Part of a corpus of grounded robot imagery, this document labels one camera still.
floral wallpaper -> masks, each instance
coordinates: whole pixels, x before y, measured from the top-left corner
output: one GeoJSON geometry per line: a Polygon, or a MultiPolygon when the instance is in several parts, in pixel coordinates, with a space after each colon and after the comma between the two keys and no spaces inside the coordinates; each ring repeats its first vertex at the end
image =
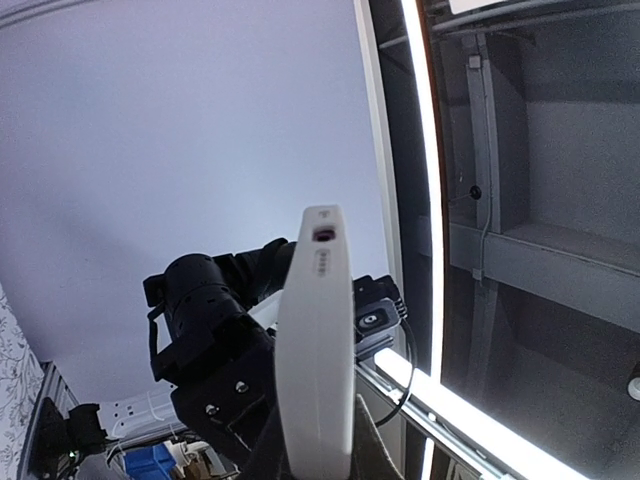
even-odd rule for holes
{"type": "Polygon", "coordinates": [[[15,480],[42,369],[0,285],[0,478],[15,480]]]}

blue bin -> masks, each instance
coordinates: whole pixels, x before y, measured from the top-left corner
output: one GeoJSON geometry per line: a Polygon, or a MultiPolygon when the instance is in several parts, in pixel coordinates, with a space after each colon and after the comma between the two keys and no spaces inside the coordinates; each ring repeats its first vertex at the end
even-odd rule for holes
{"type": "Polygon", "coordinates": [[[169,472],[176,466],[169,450],[164,445],[155,445],[127,453],[124,464],[133,480],[171,480],[169,472]]]}

bolt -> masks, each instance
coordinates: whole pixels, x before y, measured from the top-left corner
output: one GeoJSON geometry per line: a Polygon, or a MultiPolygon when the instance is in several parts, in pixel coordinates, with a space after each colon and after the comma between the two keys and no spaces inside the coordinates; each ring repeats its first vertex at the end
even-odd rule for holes
{"type": "Polygon", "coordinates": [[[364,317],[362,319],[362,323],[364,323],[365,325],[371,325],[373,323],[376,323],[378,321],[378,317],[376,315],[369,315],[368,317],[364,317]]]}
{"type": "Polygon", "coordinates": [[[249,385],[247,385],[246,383],[244,382],[236,383],[236,392],[247,393],[248,390],[249,390],[249,385]]]}
{"type": "Polygon", "coordinates": [[[216,407],[215,405],[209,404],[206,407],[204,407],[204,413],[206,413],[210,417],[213,417],[219,411],[220,411],[220,409],[218,407],[216,407]]]}

white handheld device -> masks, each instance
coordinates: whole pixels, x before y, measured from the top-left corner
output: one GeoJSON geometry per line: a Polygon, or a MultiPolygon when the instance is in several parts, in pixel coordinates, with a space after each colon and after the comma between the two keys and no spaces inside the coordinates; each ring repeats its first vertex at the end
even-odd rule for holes
{"type": "Polygon", "coordinates": [[[353,292],[342,210],[311,207],[280,299],[276,391],[291,473],[346,480],[354,408],[353,292]]]}

led light strip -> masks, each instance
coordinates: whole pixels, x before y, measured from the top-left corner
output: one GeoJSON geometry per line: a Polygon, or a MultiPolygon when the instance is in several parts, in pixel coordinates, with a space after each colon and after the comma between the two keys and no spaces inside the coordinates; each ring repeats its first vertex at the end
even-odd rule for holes
{"type": "MultiPolygon", "coordinates": [[[[442,226],[442,192],[435,111],[431,96],[431,82],[425,52],[422,24],[416,0],[402,0],[402,11],[407,27],[411,61],[418,88],[418,104],[422,123],[431,220],[431,377],[440,382],[442,376],[442,344],[444,341],[444,232],[442,226]]],[[[434,451],[433,440],[425,444],[422,478],[431,478],[434,451]]]]}
{"type": "MultiPolygon", "coordinates": [[[[375,356],[376,366],[406,385],[411,364],[390,349],[375,356]]],[[[412,394],[444,423],[529,480],[586,480],[586,477],[478,410],[421,370],[413,376],[412,394]]]]}

